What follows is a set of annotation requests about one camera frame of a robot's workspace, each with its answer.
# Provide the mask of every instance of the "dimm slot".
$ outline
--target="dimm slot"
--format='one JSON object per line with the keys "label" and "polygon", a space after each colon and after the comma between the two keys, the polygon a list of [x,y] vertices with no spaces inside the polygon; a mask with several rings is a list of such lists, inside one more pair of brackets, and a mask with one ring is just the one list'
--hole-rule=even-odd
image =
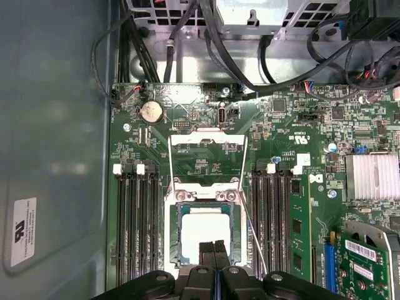
{"label": "dimm slot", "polygon": [[158,269],[158,175],[118,179],[117,286]]}
{"label": "dimm slot", "polygon": [[317,247],[311,246],[311,282],[317,284]]}
{"label": "dimm slot", "polygon": [[[267,271],[289,272],[290,177],[277,174],[252,174],[252,215],[256,235],[261,242]],[[261,258],[254,250],[254,273],[262,276]]]}

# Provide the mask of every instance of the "silver heatsink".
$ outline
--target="silver heatsink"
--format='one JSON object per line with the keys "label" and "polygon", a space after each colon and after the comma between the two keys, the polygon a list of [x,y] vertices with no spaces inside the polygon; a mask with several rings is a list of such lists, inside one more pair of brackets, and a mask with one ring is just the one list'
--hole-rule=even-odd
{"label": "silver heatsink", "polygon": [[397,155],[348,155],[346,176],[348,199],[400,199]]}

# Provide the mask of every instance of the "green circuit board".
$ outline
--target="green circuit board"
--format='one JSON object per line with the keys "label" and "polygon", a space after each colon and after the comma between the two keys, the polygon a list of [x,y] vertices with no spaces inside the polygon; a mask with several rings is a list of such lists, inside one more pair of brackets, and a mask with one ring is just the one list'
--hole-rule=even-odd
{"label": "green circuit board", "polygon": [[336,269],[341,275],[337,286],[346,298],[357,295],[359,299],[392,299],[386,285],[390,282],[386,251],[344,234],[338,236],[336,244]]}
{"label": "green circuit board", "polygon": [[[115,84],[113,92],[119,97],[133,87],[133,84]],[[314,92],[340,97],[348,93],[348,87],[315,86]],[[344,220],[400,230],[398,202],[346,199],[345,155],[398,153],[399,102],[394,100],[392,90],[383,92],[376,102],[369,104],[367,100],[372,96],[365,92],[345,101],[322,101],[301,88],[289,87],[272,96],[250,100],[247,97],[247,101],[241,101],[243,94],[231,84],[148,84],[145,91],[135,94],[121,107],[112,108],[107,289],[153,269],[162,269],[174,259],[179,261],[177,245],[171,244],[169,257],[164,256],[163,246],[166,239],[179,239],[178,220],[171,218],[170,224],[164,222],[171,161],[174,177],[202,186],[228,183],[240,177],[243,167],[243,193],[259,239],[265,240],[265,234],[278,235],[279,243],[287,248],[283,253],[268,252],[271,245],[267,241],[262,243],[270,270],[289,271],[325,286],[324,244],[331,231],[340,231]],[[143,119],[141,111],[148,101],[156,101],[162,107],[161,118],[153,124]],[[243,145],[203,140],[169,149],[170,136],[187,136],[204,128],[215,128],[229,136],[246,136],[247,140]],[[331,143],[336,145],[336,151],[329,152]],[[264,170],[277,159],[282,176],[272,178]],[[137,164],[146,165],[146,174],[151,175],[128,186],[135,175],[121,181],[116,169],[127,168],[134,174]],[[302,171],[283,176],[292,173],[295,166],[301,166]],[[264,197],[259,191],[268,191],[271,186],[279,189],[267,198],[277,202],[258,204]],[[127,199],[137,202],[124,202]],[[284,231],[268,228],[270,220],[264,213],[268,205],[272,205],[275,213],[272,218],[283,223]],[[232,212],[232,218],[240,218],[240,213]],[[164,236],[165,226],[170,227],[168,237]],[[247,229],[244,245],[237,236],[240,230],[240,226],[234,227],[232,261],[253,268],[257,274],[259,257],[251,232]],[[243,247],[247,250],[245,256],[240,251]],[[274,258],[278,258],[278,265],[274,265]]]}

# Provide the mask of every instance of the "black cable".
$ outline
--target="black cable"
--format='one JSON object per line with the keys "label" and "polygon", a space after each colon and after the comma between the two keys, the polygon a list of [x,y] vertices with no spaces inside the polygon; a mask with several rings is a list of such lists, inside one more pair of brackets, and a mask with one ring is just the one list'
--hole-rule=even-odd
{"label": "black cable", "polygon": [[[347,43],[341,49],[337,50],[334,54],[332,54],[329,58],[327,58],[326,61],[324,61],[320,65],[316,66],[314,69],[311,69],[308,72],[306,72],[300,76],[297,76],[288,81],[280,82],[277,84],[271,84],[271,85],[267,85],[267,86],[255,86],[241,72],[241,70],[238,68],[238,66],[233,61],[232,57],[229,55],[228,51],[226,50],[226,48],[221,40],[221,37],[219,36],[216,24],[214,22],[213,12],[211,10],[209,1],[208,0],[199,0],[199,2],[200,2],[200,7],[201,7],[201,11],[203,13],[204,19],[206,20],[206,26],[210,33],[211,40],[213,41],[214,45],[216,46],[222,61],[237,76],[237,78],[239,78],[239,80],[245,86],[247,86],[249,89],[252,89],[253,91],[265,93],[266,95],[272,94],[274,91],[278,91],[282,88],[286,88],[287,86],[291,86],[300,81],[304,81],[307,78],[310,78],[311,76],[317,74],[319,71],[324,69],[329,63],[333,62],[340,55],[342,55],[343,53],[345,53],[347,50],[349,50],[351,47],[355,46],[358,43],[358,41],[351,41],[351,42]],[[246,99],[250,99],[251,96],[252,96],[251,94],[248,94]]]}
{"label": "black cable", "polygon": [[[119,4],[124,13],[129,11],[124,0],[120,0]],[[154,66],[153,58],[151,57],[149,50],[139,34],[138,27],[134,21],[134,14],[131,16],[132,19],[126,24],[126,31],[135,48],[137,57],[139,58],[140,64],[143,68],[144,75],[149,82],[159,83],[160,79],[158,77],[156,67]]]}
{"label": "black cable", "polygon": [[396,60],[396,59],[400,59],[400,47],[399,46],[393,47],[388,52],[383,54],[383,56],[381,58],[379,58],[379,60],[375,64],[375,75],[379,78],[382,67],[385,64],[388,64],[391,61]]}
{"label": "black cable", "polygon": [[[307,39],[307,50],[308,53],[311,55],[311,57],[317,62],[317,63],[323,63],[326,59],[325,57],[323,57],[322,55],[320,55],[318,53],[318,51],[316,51],[316,49],[314,48],[313,45],[313,36],[315,35],[315,33],[320,30],[322,27],[330,25],[330,24],[335,24],[335,23],[340,23],[343,22],[347,19],[347,16],[339,16],[339,17],[333,17],[332,19],[328,19],[325,20],[321,23],[319,23],[317,25],[317,27],[315,27],[311,34],[308,36]],[[331,62],[330,64],[327,65],[328,67],[334,69],[335,71],[337,71],[344,79],[346,78],[346,75],[344,74],[344,69],[336,64],[335,62]]]}
{"label": "black cable", "polygon": [[[374,62],[375,62],[374,51],[373,51],[373,49],[371,47],[371,44],[369,42],[364,42],[364,43],[365,43],[366,49],[367,49],[367,51],[369,53],[371,65],[373,66]],[[343,70],[344,73],[345,73],[345,77],[346,77],[346,75],[349,74],[350,60],[351,60],[351,55],[353,54],[353,50],[354,50],[354,47],[352,47],[349,50],[349,52],[347,53],[347,55],[346,55],[346,63],[344,64],[344,70]],[[308,94],[310,96],[314,97],[314,98],[317,98],[317,99],[320,99],[320,100],[325,100],[325,101],[342,101],[342,100],[346,100],[346,99],[349,99],[349,98],[354,97],[355,95],[357,95],[360,92],[361,88],[364,89],[364,86],[369,84],[369,82],[371,81],[372,76],[373,76],[373,72],[370,72],[369,75],[368,75],[368,78],[366,79],[366,81],[364,82],[362,87],[356,88],[355,91],[349,92],[347,95],[342,96],[342,97],[329,98],[329,97],[325,97],[325,96],[322,96],[322,95],[314,94],[312,91],[308,92]]]}
{"label": "black cable", "polygon": [[101,36],[99,36],[95,42],[92,45],[92,49],[91,49],[91,55],[90,55],[90,62],[91,62],[91,68],[92,68],[92,72],[93,72],[93,77],[94,80],[97,84],[97,87],[100,90],[100,93],[106,97],[111,104],[119,106],[121,105],[123,102],[125,102],[126,100],[128,100],[134,93],[134,90],[132,89],[132,91],[130,91],[127,95],[125,95],[122,99],[114,99],[113,97],[111,97],[106,89],[104,88],[103,84],[101,83],[101,79],[100,79],[100,75],[99,75],[99,70],[97,67],[97,62],[96,62],[96,50],[100,44],[100,42],[106,37],[108,36],[110,33],[112,33],[113,31],[117,30],[118,28],[121,27],[122,24],[124,24],[127,20],[129,20],[132,16],[133,16],[134,12],[127,12],[124,17],[122,19],[120,19],[118,22],[116,22],[115,24],[113,24],[110,29],[108,29],[106,32],[104,32]]}
{"label": "black cable", "polygon": [[213,49],[211,48],[211,38],[208,33],[208,30],[206,29],[204,31],[204,40],[206,41],[206,46],[207,46],[207,52],[208,55],[210,56],[212,62],[221,70],[223,70],[226,74],[229,75],[232,79],[234,79],[238,84],[241,84],[240,80],[236,77],[235,74],[231,72],[221,61],[219,61],[218,57],[213,53]]}
{"label": "black cable", "polygon": [[351,56],[353,55],[353,51],[354,51],[354,48],[352,47],[352,48],[349,50],[349,53],[347,54],[347,57],[346,57],[346,62],[344,63],[344,70],[345,70],[345,75],[346,75],[346,81],[347,81],[347,83],[348,83],[352,88],[361,89],[361,90],[363,90],[363,91],[376,91],[377,89],[388,89],[388,88],[392,88],[392,87],[397,86],[397,85],[399,84],[398,82],[392,82],[392,83],[389,83],[389,84],[385,84],[385,85],[383,85],[383,86],[366,86],[367,84],[370,83],[370,78],[371,78],[371,76],[373,75],[373,72],[370,72],[370,74],[369,74],[369,76],[368,76],[367,82],[365,82],[365,83],[362,84],[362,85],[358,85],[358,84],[352,82],[352,81],[350,80],[350,77],[349,77],[348,69],[349,69],[349,65],[350,65]]}
{"label": "black cable", "polygon": [[118,82],[128,83],[129,80],[129,40],[126,26],[123,24],[119,33],[119,55],[118,55]]}
{"label": "black cable", "polygon": [[263,36],[260,40],[259,43],[259,48],[260,48],[260,62],[261,62],[261,69],[262,72],[264,73],[265,77],[267,77],[269,83],[276,83],[274,78],[272,77],[271,73],[269,72],[267,68],[267,62],[266,62],[266,52],[267,48],[271,44],[271,41],[273,39],[273,36]]}
{"label": "black cable", "polygon": [[[190,19],[191,15],[192,15],[192,13],[196,10],[197,6],[198,6],[197,0],[192,0],[187,11],[183,14],[183,16],[180,18],[178,23],[175,25],[175,27],[171,31],[171,35],[169,36],[170,41],[175,42],[176,35],[178,34],[179,30],[181,30],[182,27],[187,23],[187,21]],[[166,64],[165,72],[164,72],[164,83],[169,83],[169,81],[171,80],[171,72],[173,70],[173,62],[174,62],[174,47],[168,46],[167,47],[167,64]]]}

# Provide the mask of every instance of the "blue capacitor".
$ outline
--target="blue capacitor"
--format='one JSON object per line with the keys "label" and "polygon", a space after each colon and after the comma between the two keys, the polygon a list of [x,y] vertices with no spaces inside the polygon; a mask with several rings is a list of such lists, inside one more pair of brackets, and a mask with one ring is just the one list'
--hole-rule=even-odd
{"label": "blue capacitor", "polygon": [[274,164],[277,164],[277,163],[280,163],[280,162],[282,161],[282,158],[281,158],[280,156],[273,156],[272,159],[271,159],[271,161],[272,161]]}

